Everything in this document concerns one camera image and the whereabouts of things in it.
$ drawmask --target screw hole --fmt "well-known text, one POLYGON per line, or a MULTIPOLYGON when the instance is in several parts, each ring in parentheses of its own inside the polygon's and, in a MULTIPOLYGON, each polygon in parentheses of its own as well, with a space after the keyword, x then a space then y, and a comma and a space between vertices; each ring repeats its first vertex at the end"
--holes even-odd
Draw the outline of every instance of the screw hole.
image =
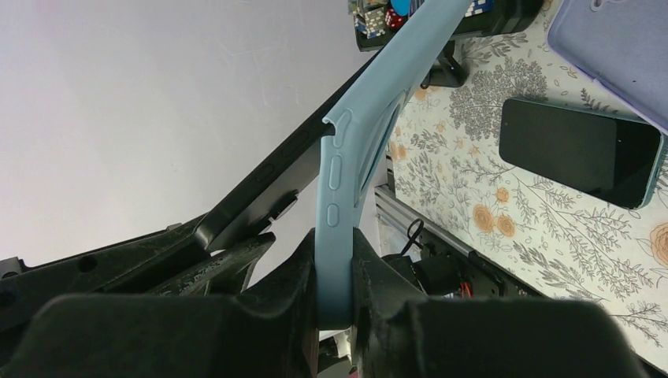
POLYGON ((0 293, 0 311, 8 309, 16 301, 17 297, 14 294, 8 291, 3 291, 2 293, 0 293))
POLYGON ((10 277, 18 276, 18 275, 19 275, 19 273, 17 273, 17 272, 7 272, 7 273, 2 275, 2 278, 10 278, 10 277))
POLYGON ((82 273, 88 273, 98 266, 98 261, 92 256, 83 256, 76 265, 82 273))

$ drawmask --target smartphone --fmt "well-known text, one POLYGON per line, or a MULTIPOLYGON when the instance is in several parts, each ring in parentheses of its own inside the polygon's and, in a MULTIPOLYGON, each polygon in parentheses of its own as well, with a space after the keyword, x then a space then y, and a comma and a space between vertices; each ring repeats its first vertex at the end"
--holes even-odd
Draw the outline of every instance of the smartphone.
POLYGON ((665 143, 638 119, 519 98, 503 103, 504 161, 625 209, 649 202, 665 143))

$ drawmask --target red object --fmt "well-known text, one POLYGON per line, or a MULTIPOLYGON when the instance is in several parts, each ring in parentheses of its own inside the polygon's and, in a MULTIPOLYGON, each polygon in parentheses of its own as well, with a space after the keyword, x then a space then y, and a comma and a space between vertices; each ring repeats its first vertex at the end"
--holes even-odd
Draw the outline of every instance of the red object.
POLYGON ((390 29, 397 30, 406 23, 406 17, 398 15, 394 9, 390 8, 385 14, 385 23, 390 29))

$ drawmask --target floral pattern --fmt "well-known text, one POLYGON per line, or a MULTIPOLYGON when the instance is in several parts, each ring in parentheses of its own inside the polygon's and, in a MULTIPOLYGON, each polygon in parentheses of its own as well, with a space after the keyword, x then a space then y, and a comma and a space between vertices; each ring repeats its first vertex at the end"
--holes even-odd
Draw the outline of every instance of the floral pattern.
POLYGON ((467 83, 415 95, 390 143, 397 197, 543 294, 598 303, 668 370, 668 162, 650 204, 629 211, 498 154, 511 97, 630 113, 550 51, 558 5, 547 0, 525 32, 459 43, 467 83))

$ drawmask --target tablecloth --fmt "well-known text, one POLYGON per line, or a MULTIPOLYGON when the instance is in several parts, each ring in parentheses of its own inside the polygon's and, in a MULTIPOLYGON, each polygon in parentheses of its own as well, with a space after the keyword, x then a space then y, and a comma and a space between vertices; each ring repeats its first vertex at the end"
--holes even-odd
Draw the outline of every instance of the tablecloth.
POLYGON ((508 98, 630 113, 546 44, 558 4, 524 32, 458 43, 463 87, 415 93, 390 142, 397 197, 543 294, 598 303, 666 371, 668 164, 651 203, 626 210, 499 158, 508 98))

